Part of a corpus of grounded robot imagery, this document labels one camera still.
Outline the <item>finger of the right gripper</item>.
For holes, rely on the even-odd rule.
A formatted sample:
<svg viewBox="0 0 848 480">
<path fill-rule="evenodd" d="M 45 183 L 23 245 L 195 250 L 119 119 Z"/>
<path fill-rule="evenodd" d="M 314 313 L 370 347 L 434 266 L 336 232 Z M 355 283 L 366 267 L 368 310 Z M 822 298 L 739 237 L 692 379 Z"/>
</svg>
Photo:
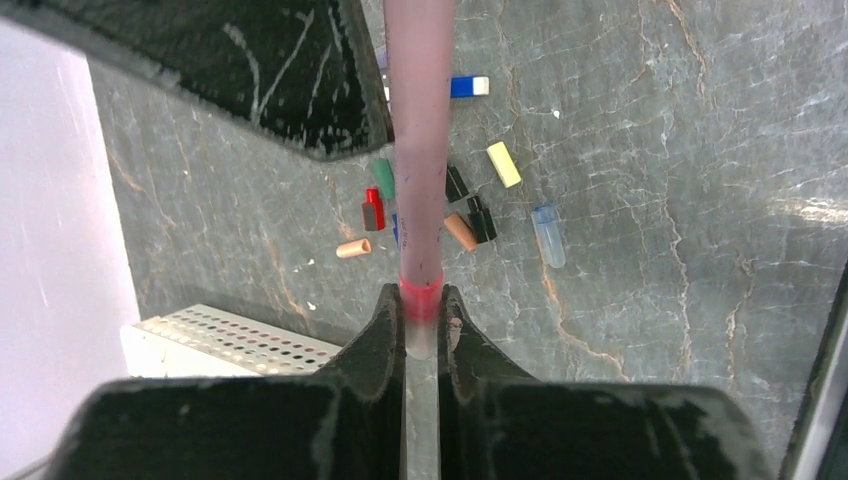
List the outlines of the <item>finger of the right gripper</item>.
<svg viewBox="0 0 848 480">
<path fill-rule="evenodd" d="M 316 161 L 394 138 L 357 1 L 5 1 L 1 14 Z"/>
</svg>

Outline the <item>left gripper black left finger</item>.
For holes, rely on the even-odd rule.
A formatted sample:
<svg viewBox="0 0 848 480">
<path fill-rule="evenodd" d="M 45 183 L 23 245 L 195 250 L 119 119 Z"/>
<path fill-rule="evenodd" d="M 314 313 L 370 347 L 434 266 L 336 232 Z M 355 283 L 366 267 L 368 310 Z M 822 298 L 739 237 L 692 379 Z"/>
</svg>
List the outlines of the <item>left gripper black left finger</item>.
<svg viewBox="0 0 848 480">
<path fill-rule="evenodd" d="M 385 285 L 371 321 L 310 375 L 128 379 L 95 389 L 49 479 L 402 479 L 403 322 Z"/>
</svg>

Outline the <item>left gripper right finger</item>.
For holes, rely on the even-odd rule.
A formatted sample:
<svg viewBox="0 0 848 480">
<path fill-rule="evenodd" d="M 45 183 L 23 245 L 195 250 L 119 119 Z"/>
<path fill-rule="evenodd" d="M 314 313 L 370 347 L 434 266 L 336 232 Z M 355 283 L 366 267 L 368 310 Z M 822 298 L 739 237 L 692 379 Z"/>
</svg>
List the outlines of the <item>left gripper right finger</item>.
<svg viewBox="0 0 848 480">
<path fill-rule="evenodd" d="M 457 288 L 438 326 L 444 479 L 770 479 L 753 425 L 703 386 L 553 382 L 473 323 Z"/>
</svg>

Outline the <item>green cap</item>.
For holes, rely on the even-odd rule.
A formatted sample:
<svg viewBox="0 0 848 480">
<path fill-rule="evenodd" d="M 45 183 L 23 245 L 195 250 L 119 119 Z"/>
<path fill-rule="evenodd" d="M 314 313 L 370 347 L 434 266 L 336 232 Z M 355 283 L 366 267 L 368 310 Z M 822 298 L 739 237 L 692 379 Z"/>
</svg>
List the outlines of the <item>green cap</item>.
<svg viewBox="0 0 848 480">
<path fill-rule="evenodd" d="M 391 162 L 388 159 L 378 159 L 373 165 L 373 171 L 375 174 L 375 178 L 377 180 L 377 187 L 380 191 L 381 197 L 384 200 L 393 200 L 395 198 L 395 179 L 394 173 L 391 166 Z"/>
</svg>

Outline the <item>pink marker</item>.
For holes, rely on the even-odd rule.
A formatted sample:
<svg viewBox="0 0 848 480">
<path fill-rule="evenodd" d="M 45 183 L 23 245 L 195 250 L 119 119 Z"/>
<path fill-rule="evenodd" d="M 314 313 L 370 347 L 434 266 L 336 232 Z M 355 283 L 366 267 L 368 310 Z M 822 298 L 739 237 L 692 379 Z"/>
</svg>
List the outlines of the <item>pink marker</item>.
<svg viewBox="0 0 848 480">
<path fill-rule="evenodd" d="M 454 50 L 452 1 L 384 4 L 395 133 L 399 285 L 405 323 L 406 462 L 411 479 L 440 476 L 437 323 Z"/>
</svg>

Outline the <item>red cap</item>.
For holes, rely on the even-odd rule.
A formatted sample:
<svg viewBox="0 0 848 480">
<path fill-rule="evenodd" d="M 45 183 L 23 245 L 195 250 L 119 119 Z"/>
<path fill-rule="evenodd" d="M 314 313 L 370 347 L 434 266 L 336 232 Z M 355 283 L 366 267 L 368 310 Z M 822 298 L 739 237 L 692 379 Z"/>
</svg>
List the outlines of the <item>red cap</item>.
<svg viewBox="0 0 848 480">
<path fill-rule="evenodd" d="M 385 228 L 385 212 L 380 191 L 377 187 L 365 190 L 365 199 L 361 205 L 363 226 L 366 231 L 381 231 Z"/>
</svg>

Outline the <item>blue capped marker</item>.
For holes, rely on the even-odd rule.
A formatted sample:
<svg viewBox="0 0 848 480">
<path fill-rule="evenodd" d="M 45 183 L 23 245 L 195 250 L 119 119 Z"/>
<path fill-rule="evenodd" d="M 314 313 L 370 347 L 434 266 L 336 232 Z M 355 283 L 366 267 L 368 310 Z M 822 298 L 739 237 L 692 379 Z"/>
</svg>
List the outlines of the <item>blue capped marker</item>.
<svg viewBox="0 0 848 480">
<path fill-rule="evenodd" d="M 451 78 L 451 99 L 484 97 L 489 94 L 490 78 L 488 76 L 457 76 Z"/>
</svg>

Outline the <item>peach cap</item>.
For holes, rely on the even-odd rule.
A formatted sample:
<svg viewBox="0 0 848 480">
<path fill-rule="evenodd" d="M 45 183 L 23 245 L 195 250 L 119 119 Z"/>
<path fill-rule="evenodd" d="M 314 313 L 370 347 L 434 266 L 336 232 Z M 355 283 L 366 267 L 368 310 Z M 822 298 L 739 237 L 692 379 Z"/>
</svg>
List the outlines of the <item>peach cap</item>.
<svg viewBox="0 0 848 480">
<path fill-rule="evenodd" d="M 372 246 L 368 238 L 351 240 L 336 248 L 336 256 L 340 259 L 354 258 L 371 252 Z"/>
</svg>

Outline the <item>brown cap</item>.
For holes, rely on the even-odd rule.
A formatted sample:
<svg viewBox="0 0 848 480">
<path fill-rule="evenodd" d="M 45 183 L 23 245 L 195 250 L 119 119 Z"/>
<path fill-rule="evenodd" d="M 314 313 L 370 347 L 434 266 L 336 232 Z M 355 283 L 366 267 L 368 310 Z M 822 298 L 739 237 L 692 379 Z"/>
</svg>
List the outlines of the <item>brown cap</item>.
<svg viewBox="0 0 848 480">
<path fill-rule="evenodd" d="M 452 213 L 448 215 L 444 219 L 444 226 L 466 251 L 473 251 L 477 248 L 476 237 L 460 214 Z"/>
</svg>

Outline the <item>yellow cap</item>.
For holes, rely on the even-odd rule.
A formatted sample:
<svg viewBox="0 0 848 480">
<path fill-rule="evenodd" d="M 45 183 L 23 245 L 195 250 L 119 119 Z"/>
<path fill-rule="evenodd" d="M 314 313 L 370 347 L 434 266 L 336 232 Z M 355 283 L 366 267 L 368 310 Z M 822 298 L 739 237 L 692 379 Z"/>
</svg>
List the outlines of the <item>yellow cap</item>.
<svg viewBox="0 0 848 480">
<path fill-rule="evenodd" d="M 505 188 L 516 186 L 522 181 L 522 177 L 502 141 L 488 146 L 486 152 Z"/>
</svg>

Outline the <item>clear pen cap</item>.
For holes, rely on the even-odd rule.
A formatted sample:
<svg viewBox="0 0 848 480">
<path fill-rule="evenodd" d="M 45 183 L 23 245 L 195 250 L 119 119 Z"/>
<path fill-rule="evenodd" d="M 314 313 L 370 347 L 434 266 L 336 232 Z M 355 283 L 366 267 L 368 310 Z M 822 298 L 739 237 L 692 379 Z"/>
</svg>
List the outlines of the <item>clear pen cap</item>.
<svg viewBox="0 0 848 480">
<path fill-rule="evenodd" d="M 567 258 L 556 210 L 552 205 L 543 204 L 535 207 L 531 216 L 543 262 L 551 268 L 564 267 Z"/>
</svg>

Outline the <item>white plastic basket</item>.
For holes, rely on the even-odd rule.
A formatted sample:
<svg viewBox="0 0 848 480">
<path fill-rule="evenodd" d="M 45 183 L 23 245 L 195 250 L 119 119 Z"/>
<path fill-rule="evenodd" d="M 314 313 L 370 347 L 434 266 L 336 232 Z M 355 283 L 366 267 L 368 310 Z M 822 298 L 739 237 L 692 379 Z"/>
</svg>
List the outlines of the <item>white plastic basket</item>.
<svg viewBox="0 0 848 480">
<path fill-rule="evenodd" d="M 125 325 L 128 372 L 140 378 L 308 375 L 339 346 L 196 304 Z"/>
</svg>

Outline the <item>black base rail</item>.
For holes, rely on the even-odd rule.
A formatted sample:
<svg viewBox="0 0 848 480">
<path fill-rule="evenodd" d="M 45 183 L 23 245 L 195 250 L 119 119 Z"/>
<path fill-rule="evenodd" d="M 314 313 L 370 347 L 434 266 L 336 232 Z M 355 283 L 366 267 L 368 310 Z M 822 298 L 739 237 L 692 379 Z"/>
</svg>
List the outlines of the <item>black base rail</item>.
<svg viewBox="0 0 848 480">
<path fill-rule="evenodd" d="M 778 477 L 847 477 L 846 272 L 836 288 Z"/>
</svg>

